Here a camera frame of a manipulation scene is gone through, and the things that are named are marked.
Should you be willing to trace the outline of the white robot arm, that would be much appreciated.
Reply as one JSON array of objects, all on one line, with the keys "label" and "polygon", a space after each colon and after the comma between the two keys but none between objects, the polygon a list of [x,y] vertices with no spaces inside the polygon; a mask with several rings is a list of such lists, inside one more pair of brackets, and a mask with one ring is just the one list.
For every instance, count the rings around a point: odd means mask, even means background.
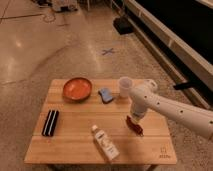
[{"label": "white robot arm", "polygon": [[213,111],[160,96],[156,93],[157,88],[152,79],[131,88],[130,116],[134,124],[138,124],[152,109],[213,142]]}]

